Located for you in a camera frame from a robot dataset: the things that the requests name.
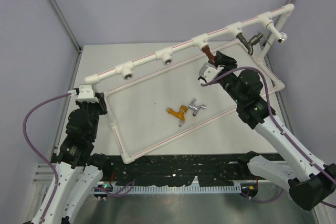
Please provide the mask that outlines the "brown faucet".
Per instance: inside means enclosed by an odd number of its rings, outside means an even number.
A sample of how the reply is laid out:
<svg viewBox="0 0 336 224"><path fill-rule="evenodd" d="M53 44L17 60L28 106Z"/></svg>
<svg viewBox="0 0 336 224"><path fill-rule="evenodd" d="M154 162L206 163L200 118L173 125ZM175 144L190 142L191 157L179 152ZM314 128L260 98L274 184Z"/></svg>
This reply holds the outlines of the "brown faucet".
<svg viewBox="0 0 336 224"><path fill-rule="evenodd" d="M202 48L202 52L207 56L209 62L214 65L216 62L216 57L211 52L209 45L204 46Z"/></svg>

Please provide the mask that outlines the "orange faucet blue knob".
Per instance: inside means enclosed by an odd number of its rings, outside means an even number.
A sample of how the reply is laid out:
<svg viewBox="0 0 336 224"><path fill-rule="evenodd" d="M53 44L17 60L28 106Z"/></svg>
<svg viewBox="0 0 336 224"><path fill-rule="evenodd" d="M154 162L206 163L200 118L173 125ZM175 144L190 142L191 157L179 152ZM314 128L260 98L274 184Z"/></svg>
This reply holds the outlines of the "orange faucet blue knob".
<svg viewBox="0 0 336 224"><path fill-rule="evenodd" d="M188 108L184 105L181 105L179 110L176 112L171 108L167 108L166 112L168 114L173 115L174 117L179 119L179 127L182 127L182 125L185 123L185 113L188 111Z"/></svg>

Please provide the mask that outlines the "white PVC pipe frame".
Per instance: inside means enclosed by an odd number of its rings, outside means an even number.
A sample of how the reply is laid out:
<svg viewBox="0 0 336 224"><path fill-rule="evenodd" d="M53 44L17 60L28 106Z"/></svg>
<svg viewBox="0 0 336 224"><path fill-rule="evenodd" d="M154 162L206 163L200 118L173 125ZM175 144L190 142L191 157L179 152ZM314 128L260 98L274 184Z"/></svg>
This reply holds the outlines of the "white PVC pipe frame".
<svg viewBox="0 0 336 224"><path fill-rule="evenodd" d="M288 4L177 45L84 46L76 83L92 84L104 93L108 108L100 119L93 152L118 155L126 164L145 155L274 152L271 144L240 120L235 101L221 86L200 85L198 73L208 61L201 48L209 45L212 53L220 51L234 58L239 67L259 69L266 78L270 103L279 111L276 93L285 85L264 61L269 45L256 45L250 56L238 39L215 38L252 25L266 28L269 23L280 31L294 8ZM206 105L197 116L188 108L193 98L196 105ZM166 109L177 112L181 105L188 111L179 127L179 119Z"/></svg>

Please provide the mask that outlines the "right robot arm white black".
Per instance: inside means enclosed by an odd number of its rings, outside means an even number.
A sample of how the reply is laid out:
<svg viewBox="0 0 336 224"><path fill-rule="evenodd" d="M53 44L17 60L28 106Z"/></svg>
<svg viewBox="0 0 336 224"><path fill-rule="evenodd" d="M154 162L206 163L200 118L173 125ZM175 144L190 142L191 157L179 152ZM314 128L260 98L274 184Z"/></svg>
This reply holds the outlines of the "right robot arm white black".
<svg viewBox="0 0 336 224"><path fill-rule="evenodd" d="M240 177L265 178L289 193L302 209L311 210L335 192L335 164L327 165L313 155L282 123L270 105L263 73L254 67L238 67L237 61L220 51L215 56L219 84L235 101L238 117L266 139L286 161L287 167L249 152L238 165Z"/></svg>

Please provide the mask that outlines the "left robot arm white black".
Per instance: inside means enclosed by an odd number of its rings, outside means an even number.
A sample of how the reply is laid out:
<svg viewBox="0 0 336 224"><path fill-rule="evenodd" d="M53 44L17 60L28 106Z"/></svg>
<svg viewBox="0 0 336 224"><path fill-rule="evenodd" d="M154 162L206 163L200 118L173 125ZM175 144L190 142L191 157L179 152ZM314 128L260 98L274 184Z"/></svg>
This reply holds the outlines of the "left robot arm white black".
<svg viewBox="0 0 336 224"><path fill-rule="evenodd" d="M78 108L69 114L66 138L59 148L56 164L44 159L54 177L31 223L73 223L94 185L112 175L111 166L106 164L108 157L91 153L99 117L107 113L104 93L85 88L63 96L70 95L77 95Z"/></svg>

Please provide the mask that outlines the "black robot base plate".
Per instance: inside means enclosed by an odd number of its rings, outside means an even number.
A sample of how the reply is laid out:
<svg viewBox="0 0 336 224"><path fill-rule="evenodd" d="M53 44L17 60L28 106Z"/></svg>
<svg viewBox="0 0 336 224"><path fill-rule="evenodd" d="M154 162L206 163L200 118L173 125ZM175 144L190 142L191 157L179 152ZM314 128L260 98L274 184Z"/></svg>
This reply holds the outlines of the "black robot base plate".
<svg viewBox="0 0 336 224"><path fill-rule="evenodd" d="M118 186L135 185L182 187L198 178L201 186L227 186L235 180L254 180L247 168L238 163L239 154L224 155L148 155L125 164L120 156L109 156L103 168L103 182Z"/></svg>

